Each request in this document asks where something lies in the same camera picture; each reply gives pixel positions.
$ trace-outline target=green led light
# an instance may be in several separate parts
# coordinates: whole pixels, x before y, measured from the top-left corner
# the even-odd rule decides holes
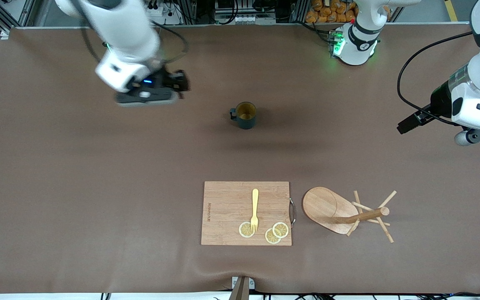
[[[333,52],[334,55],[340,55],[342,53],[342,49],[345,45],[345,39],[342,38],[336,45],[335,51]]]

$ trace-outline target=metal handle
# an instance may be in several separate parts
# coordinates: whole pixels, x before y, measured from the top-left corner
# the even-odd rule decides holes
[[[236,121],[236,116],[233,116],[233,114],[236,114],[236,108],[231,108],[229,114],[231,115],[231,120]]]
[[[292,211],[294,212],[293,219],[290,218],[292,220],[292,222],[290,222],[290,228],[293,228],[295,223],[295,204],[294,204],[294,201],[292,201],[292,198],[290,198],[290,205],[292,206]]]

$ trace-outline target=mug handle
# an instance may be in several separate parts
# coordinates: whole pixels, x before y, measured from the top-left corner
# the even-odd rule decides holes
[[[233,116],[233,114],[236,114],[236,108],[231,108],[229,114],[231,115],[231,120],[236,121],[236,116]]]

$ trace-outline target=yellow floor stripe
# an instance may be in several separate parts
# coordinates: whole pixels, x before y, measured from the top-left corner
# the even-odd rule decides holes
[[[458,22],[459,20],[457,19],[457,14],[455,14],[455,8],[453,8],[453,3],[451,3],[451,0],[444,0],[444,3],[451,22]]]

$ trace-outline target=lemon slice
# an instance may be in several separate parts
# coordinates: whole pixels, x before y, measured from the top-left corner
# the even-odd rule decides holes
[[[240,227],[238,228],[238,232],[240,232],[240,235],[245,238],[253,237],[253,234],[255,234],[255,232],[251,230],[250,222],[244,222],[240,224]]]
[[[279,243],[280,242],[280,238],[276,237],[274,234],[273,234],[273,230],[271,228],[269,228],[268,230],[266,230],[266,234],[265,234],[265,237],[266,237],[266,241],[272,245],[275,245],[276,243]]]
[[[272,232],[275,237],[284,239],[288,235],[288,225],[283,222],[277,222],[272,227]]]

